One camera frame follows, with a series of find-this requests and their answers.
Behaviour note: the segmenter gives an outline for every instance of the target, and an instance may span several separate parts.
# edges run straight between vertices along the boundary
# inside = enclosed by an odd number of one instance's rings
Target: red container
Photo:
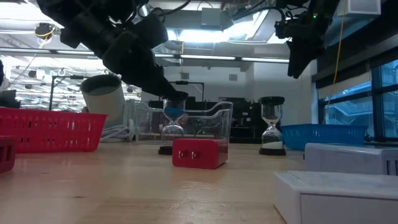
[[[106,115],[0,108],[0,136],[15,136],[17,153],[91,152]]]
[[[15,164],[17,139],[0,136],[0,174],[12,170]]]
[[[212,139],[175,139],[173,165],[215,169],[228,160],[228,142]]]

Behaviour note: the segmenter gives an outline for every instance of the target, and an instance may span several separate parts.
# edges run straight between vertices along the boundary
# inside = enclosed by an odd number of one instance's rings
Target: glass window pane
[[[384,135],[398,138],[398,91],[383,94]]]
[[[371,84],[370,81],[368,81],[366,83],[362,83],[360,85],[351,87],[351,88],[349,88],[347,90],[335,93],[335,94],[333,94],[331,99],[333,100],[333,99],[344,97],[344,96],[350,96],[350,95],[353,95],[353,94],[362,93],[364,91],[370,91],[371,87],[372,87],[372,84]]]
[[[326,124],[364,125],[368,126],[368,134],[374,136],[371,97],[331,104],[325,114]]]
[[[381,80],[382,86],[390,86],[398,83],[398,60],[381,67]]]

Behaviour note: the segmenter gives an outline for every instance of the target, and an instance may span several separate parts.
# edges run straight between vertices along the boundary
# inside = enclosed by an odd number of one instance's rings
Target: blue basket
[[[282,126],[285,144],[304,151],[306,143],[364,144],[367,126],[334,124],[298,124]]]

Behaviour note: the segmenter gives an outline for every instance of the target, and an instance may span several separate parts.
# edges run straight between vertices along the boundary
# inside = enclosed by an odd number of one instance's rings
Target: white wall
[[[254,99],[254,63],[246,70],[245,99],[257,101]]]
[[[168,81],[180,81],[180,67],[167,67],[164,70]],[[245,73],[240,68],[213,67],[183,67],[183,72],[189,73],[189,82],[205,83],[205,100],[218,101],[219,97],[245,97]],[[236,82],[229,80],[229,74],[238,75]],[[201,93],[193,85],[174,85],[177,90],[185,91],[190,96],[195,96],[196,101],[201,101]],[[158,100],[158,96],[142,93],[142,101]]]
[[[311,74],[315,72],[312,62],[299,79],[287,76],[288,65],[283,63],[255,63],[253,98],[283,96],[284,116],[282,125],[317,122],[317,96]]]
[[[205,82],[205,100],[218,101],[219,97],[240,97],[258,101],[263,96],[283,96],[284,117],[282,125],[318,122],[318,96],[311,75],[316,73],[313,61],[299,79],[287,76],[288,65],[284,63],[254,63],[246,73],[239,68],[183,67],[190,74],[190,82]],[[180,67],[165,69],[169,81],[180,80]],[[237,74],[238,81],[229,81],[229,74]],[[190,96],[201,100],[201,93],[191,85],[176,86]],[[143,93],[142,101],[158,100],[157,96]]]

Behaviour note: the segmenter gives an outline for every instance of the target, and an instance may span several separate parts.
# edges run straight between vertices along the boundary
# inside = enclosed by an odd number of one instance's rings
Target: blue sand
[[[171,120],[176,121],[184,114],[184,110],[176,109],[176,108],[164,108],[164,113],[168,116]]]

